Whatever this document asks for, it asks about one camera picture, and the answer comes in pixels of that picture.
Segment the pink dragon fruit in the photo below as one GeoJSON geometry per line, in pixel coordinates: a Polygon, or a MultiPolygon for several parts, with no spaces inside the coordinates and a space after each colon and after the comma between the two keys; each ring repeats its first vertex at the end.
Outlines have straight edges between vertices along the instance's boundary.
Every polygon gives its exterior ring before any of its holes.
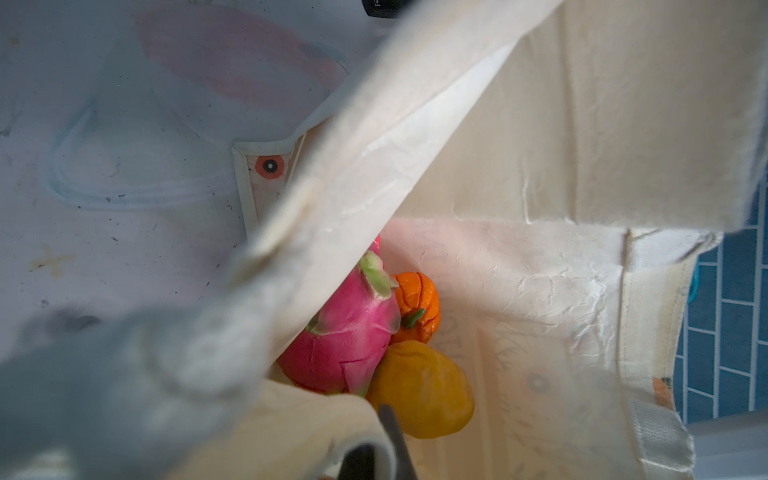
{"type": "Polygon", "coordinates": [[[401,314],[398,283],[375,239],[341,285],[277,359],[296,386],[332,395],[364,397],[401,314]]]}

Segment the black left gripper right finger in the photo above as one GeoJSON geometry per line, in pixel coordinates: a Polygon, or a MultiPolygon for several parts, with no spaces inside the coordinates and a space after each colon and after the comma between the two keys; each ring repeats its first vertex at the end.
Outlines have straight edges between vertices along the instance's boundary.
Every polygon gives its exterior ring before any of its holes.
{"type": "Polygon", "coordinates": [[[379,420],[384,427],[396,456],[396,480],[417,480],[416,470],[410,458],[400,423],[394,409],[387,404],[379,407],[379,420]]]}

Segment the cream floral tote bag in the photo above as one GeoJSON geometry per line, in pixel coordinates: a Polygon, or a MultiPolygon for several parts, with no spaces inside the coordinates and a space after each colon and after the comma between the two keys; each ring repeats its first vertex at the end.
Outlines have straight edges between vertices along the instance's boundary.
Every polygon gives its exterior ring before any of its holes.
{"type": "Polygon", "coordinates": [[[5,479],[689,479],[699,253],[767,163],[763,1],[5,1],[5,479]],[[379,239],[460,432],[275,360],[379,239]]]}

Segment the orange pumpkin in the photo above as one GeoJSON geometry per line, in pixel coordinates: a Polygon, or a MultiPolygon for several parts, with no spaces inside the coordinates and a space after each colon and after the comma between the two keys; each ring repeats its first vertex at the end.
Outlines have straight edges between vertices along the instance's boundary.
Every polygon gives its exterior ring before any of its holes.
{"type": "Polygon", "coordinates": [[[398,282],[395,297],[401,320],[390,344],[409,340],[427,344],[438,331],[441,321],[436,285],[422,272],[404,272],[396,275],[395,279],[398,282]]]}

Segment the yellow potato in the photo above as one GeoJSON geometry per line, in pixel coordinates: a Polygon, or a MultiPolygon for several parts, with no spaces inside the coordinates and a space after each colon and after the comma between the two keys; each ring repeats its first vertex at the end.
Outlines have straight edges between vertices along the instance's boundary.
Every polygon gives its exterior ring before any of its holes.
{"type": "Polygon", "coordinates": [[[366,399],[376,410],[392,407],[402,432],[416,439],[456,433],[475,410],[464,371],[449,357],[413,340],[387,348],[366,399]]]}

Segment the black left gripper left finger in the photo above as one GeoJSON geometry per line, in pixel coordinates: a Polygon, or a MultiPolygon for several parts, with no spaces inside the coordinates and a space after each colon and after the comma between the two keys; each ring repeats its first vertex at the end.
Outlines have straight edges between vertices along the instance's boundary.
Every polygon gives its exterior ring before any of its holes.
{"type": "Polygon", "coordinates": [[[361,445],[347,453],[341,464],[338,480],[374,480],[375,448],[361,445]]]}

